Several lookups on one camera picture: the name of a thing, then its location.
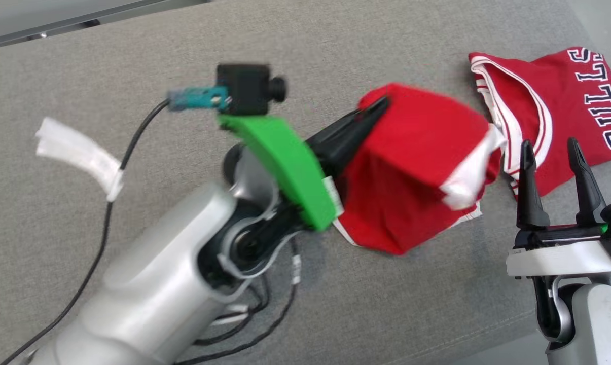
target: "cable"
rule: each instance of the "cable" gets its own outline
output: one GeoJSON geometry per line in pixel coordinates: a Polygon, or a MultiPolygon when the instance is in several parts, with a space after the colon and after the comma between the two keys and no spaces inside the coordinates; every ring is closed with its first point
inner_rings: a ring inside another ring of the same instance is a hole
{"type": "MultiPolygon", "coordinates": [[[[136,133],[132,137],[132,140],[130,141],[129,146],[127,147],[127,151],[125,152],[125,155],[123,156],[123,162],[120,164],[121,170],[124,170],[125,166],[127,166],[127,161],[129,161],[129,157],[131,157],[132,152],[134,152],[134,147],[136,147],[136,143],[138,143],[138,140],[140,139],[141,135],[143,134],[143,131],[145,131],[145,128],[150,124],[152,119],[154,119],[154,117],[157,116],[157,114],[160,111],[162,111],[166,106],[168,106],[169,102],[170,102],[169,99],[166,99],[160,102],[159,105],[157,105],[148,114],[148,116],[145,117],[141,125],[136,130],[136,133]]],[[[54,321],[50,323],[50,325],[46,326],[46,328],[41,330],[37,335],[34,335],[34,337],[32,337],[25,344],[19,347],[12,355],[8,356],[6,360],[1,362],[0,365],[8,365],[12,360],[15,360],[15,358],[21,355],[23,351],[27,350],[28,347],[32,346],[32,344],[37,342],[41,337],[43,337],[46,333],[52,330],[58,323],[60,323],[60,321],[62,321],[62,319],[64,319],[64,317],[71,311],[71,308],[73,308],[73,305],[76,304],[76,302],[78,301],[78,298],[80,298],[80,295],[82,295],[82,292],[85,290],[85,287],[89,283],[91,276],[94,274],[94,271],[96,271],[96,267],[98,266],[98,263],[100,262],[100,259],[102,258],[102,255],[104,253],[104,248],[106,247],[107,239],[109,237],[109,223],[111,221],[111,210],[113,208],[113,205],[114,205],[113,202],[108,202],[106,204],[106,210],[104,212],[103,232],[102,232],[102,239],[100,241],[100,246],[98,248],[96,258],[94,258],[94,261],[91,264],[91,267],[89,268],[89,271],[87,272],[87,275],[85,275],[85,279],[82,281],[82,284],[80,284],[80,288],[78,288],[78,291],[76,291],[76,293],[73,295],[73,298],[71,298],[71,300],[66,305],[64,310],[60,313],[59,316],[57,316],[57,318],[55,318],[54,321]]]]}
{"type": "Polygon", "coordinates": [[[123,162],[120,163],[121,170],[124,170],[125,167],[127,167],[127,162],[129,162],[129,158],[134,152],[134,147],[136,147],[138,140],[141,138],[141,135],[143,135],[145,128],[148,127],[150,122],[152,122],[152,119],[154,119],[154,117],[157,116],[158,113],[160,113],[166,106],[168,106],[168,104],[170,104],[170,99],[166,99],[160,102],[159,105],[155,106],[154,109],[152,109],[152,111],[148,114],[148,116],[143,119],[143,122],[141,122],[141,125],[134,133],[134,136],[132,136],[132,141],[130,141],[129,146],[127,146],[125,155],[123,155],[123,162]]]}
{"type": "MultiPolygon", "coordinates": [[[[295,263],[296,262],[296,258],[298,257],[298,261],[300,263],[300,256],[298,254],[298,248],[296,247],[296,243],[293,240],[292,240],[291,243],[292,243],[291,244],[291,247],[292,247],[292,262],[295,263]]],[[[253,347],[253,346],[257,345],[260,341],[262,341],[263,339],[265,339],[266,337],[271,335],[271,333],[280,325],[280,323],[282,323],[283,319],[285,319],[285,317],[287,316],[287,312],[289,312],[289,309],[292,306],[292,303],[294,302],[294,298],[296,298],[296,288],[298,287],[298,284],[299,284],[299,281],[300,281],[300,271],[301,271],[301,268],[300,268],[300,264],[298,265],[298,268],[296,268],[296,263],[294,264],[294,266],[295,267],[293,268],[293,272],[292,272],[292,288],[290,290],[290,298],[289,298],[289,300],[287,300],[287,304],[285,305],[285,307],[283,307],[282,311],[280,312],[279,317],[269,326],[269,328],[267,328],[267,330],[265,330],[263,333],[261,333],[258,336],[256,336],[250,342],[247,342],[246,344],[242,344],[242,345],[240,345],[238,347],[234,347],[233,349],[226,350],[226,351],[221,351],[221,352],[218,352],[218,353],[214,353],[212,355],[206,355],[206,356],[200,356],[200,357],[192,358],[190,360],[186,360],[186,361],[182,361],[182,362],[177,362],[177,363],[175,363],[175,365],[195,365],[196,363],[202,363],[202,362],[206,362],[206,361],[211,361],[211,360],[215,360],[215,359],[218,359],[218,358],[222,358],[224,356],[233,355],[235,353],[239,353],[240,351],[246,350],[246,349],[248,349],[250,347],[253,347]]]]}
{"type": "Polygon", "coordinates": [[[91,275],[93,275],[94,271],[96,270],[96,267],[98,266],[98,263],[103,255],[104,248],[106,247],[106,239],[109,235],[109,221],[111,219],[112,206],[113,206],[113,203],[106,204],[106,211],[104,212],[103,234],[102,234],[102,240],[100,242],[100,247],[98,248],[98,253],[96,255],[96,258],[94,258],[94,261],[91,264],[91,267],[89,268],[89,271],[87,272],[87,275],[85,276],[85,280],[83,280],[82,284],[80,284],[80,288],[78,289],[78,291],[76,291],[75,295],[73,295],[73,298],[71,298],[71,301],[69,301],[68,305],[66,305],[66,308],[64,308],[62,313],[60,313],[60,315],[57,316],[57,318],[55,318],[55,320],[52,321],[50,325],[46,326],[46,328],[41,330],[37,335],[32,337],[30,340],[28,340],[25,344],[22,345],[22,347],[19,347],[19,349],[17,349],[17,351],[15,351],[12,355],[8,356],[6,360],[4,360],[1,363],[1,365],[8,365],[12,360],[15,360],[15,358],[19,356],[23,351],[25,351],[28,347],[32,346],[32,344],[37,342],[37,340],[39,340],[46,333],[48,333],[48,331],[52,330],[53,327],[55,327],[58,323],[60,323],[60,321],[62,321],[62,319],[66,316],[66,314],[68,314],[71,311],[71,308],[73,307],[73,305],[76,304],[76,301],[78,301],[78,298],[80,298],[82,291],[84,291],[85,287],[89,283],[89,280],[91,279],[91,275]]]}
{"type": "MultiPolygon", "coordinates": [[[[271,289],[269,287],[269,280],[267,279],[265,273],[261,275],[261,279],[263,280],[263,289],[265,292],[265,298],[261,297],[261,295],[258,293],[257,289],[254,286],[249,286],[249,290],[257,298],[257,300],[259,301],[259,304],[256,305],[256,307],[253,307],[249,310],[249,316],[247,318],[243,319],[243,321],[238,323],[238,325],[236,325],[234,328],[231,328],[230,330],[222,333],[221,335],[195,340],[195,342],[193,342],[193,346],[210,346],[213,344],[217,344],[217,342],[222,342],[228,338],[233,337],[238,332],[242,331],[249,324],[249,322],[251,322],[251,319],[254,317],[255,314],[265,309],[269,305],[269,302],[271,300],[271,289]]],[[[225,314],[224,316],[219,316],[216,319],[239,316],[240,314],[243,314],[243,313],[234,312],[231,314],[225,314]]]]}

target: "white label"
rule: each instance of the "white label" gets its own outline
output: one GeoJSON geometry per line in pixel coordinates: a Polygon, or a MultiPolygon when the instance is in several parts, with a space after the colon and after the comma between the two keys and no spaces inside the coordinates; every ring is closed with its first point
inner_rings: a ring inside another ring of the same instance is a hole
{"type": "Polygon", "coordinates": [[[526,252],[526,249],[524,249],[524,248],[511,249],[511,250],[509,250],[509,256],[512,255],[512,254],[518,254],[518,253],[522,253],[522,252],[526,252]]]}
{"type": "Polygon", "coordinates": [[[301,282],[301,255],[292,256],[292,285],[301,282]]]}
{"type": "Polygon", "coordinates": [[[326,185],[326,190],[328,190],[328,196],[330,196],[330,199],[335,205],[336,216],[339,217],[344,213],[344,205],[342,205],[342,199],[339,197],[339,192],[337,191],[333,177],[328,176],[324,178],[324,185],[326,185]]]}

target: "gray fabric surface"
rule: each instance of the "gray fabric surface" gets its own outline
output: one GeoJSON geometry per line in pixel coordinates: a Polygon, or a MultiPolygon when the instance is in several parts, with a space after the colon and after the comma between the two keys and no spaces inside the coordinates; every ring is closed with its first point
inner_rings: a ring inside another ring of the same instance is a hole
{"type": "MultiPolygon", "coordinates": [[[[166,90],[211,85],[218,62],[264,61],[291,84],[287,102],[273,111],[305,137],[391,81],[483,112],[469,51],[533,59],[572,45],[591,46],[563,1],[230,0],[0,48],[0,359],[59,314],[101,231],[97,183],[34,156],[44,116],[120,157],[166,90]]],[[[97,277],[143,228],[218,176],[233,143],[212,113],[162,113],[129,164],[97,277]]],[[[594,173],[611,202],[611,163],[594,173]]],[[[569,182],[544,200],[554,222],[571,222],[574,199],[569,182]]],[[[482,210],[404,257],[352,247],[335,231],[302,236],[303,285],[285,323],[254,349],[217,363],[449,363],[529,333],[531,284],[506,276],[516,227],[503,180],[487,189],[482,210]]],[[[272,270],[271,310],[201,353],[266,328],[287,298],[286,262],[280,257],[272,270]]]]}

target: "red jersey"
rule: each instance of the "red jersey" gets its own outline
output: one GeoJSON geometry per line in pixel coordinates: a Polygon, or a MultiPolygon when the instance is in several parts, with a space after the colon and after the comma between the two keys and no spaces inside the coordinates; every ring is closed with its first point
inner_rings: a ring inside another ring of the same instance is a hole
{"type": "Polygon", "coordinates": [[[611,160],[611,69],[602,55],[569,48],[532,62],[470,53],[477,91],[508,143],[504,171],[517,195],[521,143],[530,139],[544,196],[573,177],[567,139],[591,165],[611,160]]]}
{"type": "Polygon", "coordinates": [[[467,106],[435,93],[391,84],[389,108],[344,171],[347,195],[335,227],[351,243],[392,254],[481,215],[484,184],[498,174],[500,132],[467,106]]]}

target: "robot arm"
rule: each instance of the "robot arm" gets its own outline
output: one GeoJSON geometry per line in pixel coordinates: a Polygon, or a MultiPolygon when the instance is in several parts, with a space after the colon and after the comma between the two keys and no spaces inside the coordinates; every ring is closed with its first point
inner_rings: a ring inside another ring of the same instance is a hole
{"type": "Polygon", "coordinates": [[[533,281],[537,323],[551,365],[611,363],[611,205],[606,205],[578,141],[567,143],[576,176],[577,224],[551,226],[535,185],[530,141],[522,144],[518,227],[506,260],[510,276],[533,281]],[[591,284],[560,280],[587,278],[591,284]]]}
{"type": "Polygon", "coordinates": [[[388,107],[355,111],[303,143],[266,116],[286,85],[266,65],[218,66],[214,88],[171,92],[172,111],[219,110],[242,138],[212,182],[149,227],[106,271],[74,321],[27,358],[33,365],[169,365],[261,275],[280,248],[335,219],[337,178],[388,107]]]}

